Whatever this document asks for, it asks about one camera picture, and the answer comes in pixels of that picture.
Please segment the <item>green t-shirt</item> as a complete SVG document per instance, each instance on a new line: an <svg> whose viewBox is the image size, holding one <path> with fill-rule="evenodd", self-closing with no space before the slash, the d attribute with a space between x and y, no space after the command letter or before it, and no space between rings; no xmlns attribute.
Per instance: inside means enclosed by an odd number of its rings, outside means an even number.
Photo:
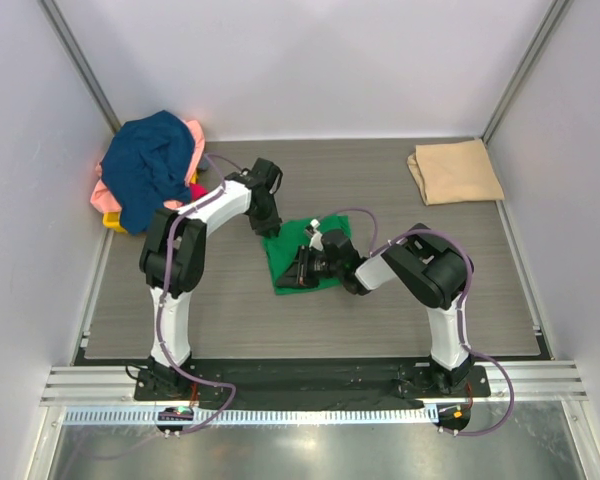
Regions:
<svg viewBox="0 0 600 480"><path fill-rule="evenodd" d="M291 266L298 248L301 245L309 244L310 240L304 229L311 220L311 217L306 217L287 221L281 225L277 237L261 239L267 257L273 291L278 296L309 293L340 286L340 282L336 278L321 279L317 287L310 289L282 288L276 285L278 278Z"/></svg>

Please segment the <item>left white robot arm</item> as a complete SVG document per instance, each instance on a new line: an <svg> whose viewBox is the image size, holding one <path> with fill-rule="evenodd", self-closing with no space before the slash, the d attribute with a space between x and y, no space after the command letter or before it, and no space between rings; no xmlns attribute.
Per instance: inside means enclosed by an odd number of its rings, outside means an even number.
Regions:
<svg viewBox="0 0 600 480"><path fill-rule="evenodd" d="M205 270L209 236L245 215L262 238L278 236L282 220L275 201L283 173L258 158L251 168L227 175L202 198L156 211L140 255L154 310L154 340L147 365L138 371L136 400L178 400L191 390L189 312L193 290Z"/></svg>

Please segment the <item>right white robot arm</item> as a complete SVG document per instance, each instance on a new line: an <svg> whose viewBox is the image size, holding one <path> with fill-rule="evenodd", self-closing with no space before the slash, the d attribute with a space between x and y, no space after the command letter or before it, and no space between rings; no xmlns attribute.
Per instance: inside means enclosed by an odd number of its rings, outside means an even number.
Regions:
<svg viewBox="0 0 600 480"><path fill-rule="evenodd" d="M431 334L427 386L445 396L461 391L474 364L464 306L472 262L423 224L369 257L359 254L344 230L320 227L317 220L305 227L309 243L299 246L290 265L274 276L275 285L308 290L335 279L349 293L364 296L394 279L401 281L426 308Z"/></svg>

